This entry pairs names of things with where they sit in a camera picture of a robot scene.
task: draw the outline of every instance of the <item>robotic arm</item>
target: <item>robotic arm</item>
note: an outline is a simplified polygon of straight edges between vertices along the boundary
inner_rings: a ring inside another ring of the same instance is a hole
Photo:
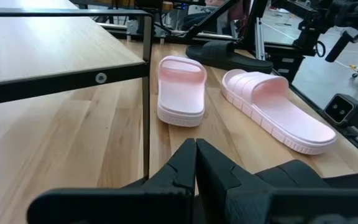
[[[304,19],[299,23],[301,34],[293,45],[311,50],[318,43],[320,34],[331,27],[345,27],[341,38],[326,57],[333,62],[349,42],[358,42],[358,0],[321,0],[308,7],[293,0],[275,0],[272,6],[284,8]]]

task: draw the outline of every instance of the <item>pink slide sandal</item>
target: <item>pink slide sandal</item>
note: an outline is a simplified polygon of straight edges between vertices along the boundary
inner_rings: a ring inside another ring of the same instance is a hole
[[[157,116],[161,121],[183,127],[201,124],[207,73],[197,61],[168,56],[158,68]]]
[[[335,132],[291,103],[287,93],[283,77],[239,69],[223,77],[224,97],[277,140],[309,155],[329,150]]]

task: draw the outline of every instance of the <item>slide sandal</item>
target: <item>slide sandal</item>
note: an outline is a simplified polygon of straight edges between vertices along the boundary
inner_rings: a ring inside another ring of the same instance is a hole
[[[224,97],[277,140],[309,155],[329,150],[335,132],[291,103],[287,92],[283,77],[240,69],[223,77]]]
[[[168,56],[158,67],[157,116],[161,121],[183,127],[201,124],[207,73],[199,62]]]
[[[234,52],[234,43],[231,41],[211,41],[204,46],[189,46],[186,49],[187,57],[212,67],[232,70],[236,68],[247,72],[263,72],[270,74],[273,63],[269,61],[249,58]]]

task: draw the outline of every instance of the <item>black slide sandal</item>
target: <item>black slide sandal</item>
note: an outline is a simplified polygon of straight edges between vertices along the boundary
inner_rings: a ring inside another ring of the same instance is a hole
[[[224,70],[243,69],[247,72],[262,72],[270,74],[273,63],[249,58],[234,52],[231,41],[211,41],[204,46],[189,46],[186,55],[203,65]]]

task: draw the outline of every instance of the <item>light wood surface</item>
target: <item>light wood surface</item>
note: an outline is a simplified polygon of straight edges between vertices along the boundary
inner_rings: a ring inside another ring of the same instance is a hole
[[[138,55],[142,44],[126,43]],[[254,173],[292,159],[320,176],[358,172],[358,150],[342,136],[335,149],[303,156],[276,141],[225,100],[226,71],[206,67],[206,112],[201,126],[181,128],[158,120],[157,66],[185,46],[155,45],[151,76],[150,171],[159,168],[186,138],[204,138]],[[28,204],[56,187],[122,187],[142,177],[141,81],[101,85],[0,104],[0,223],[25,223]],[[319,120],[290,92],[289,99]]]
[[[76,8],[68,0],[0,0],[7,8]],[[0,82],[143,61],[88,17],[0,17]]]

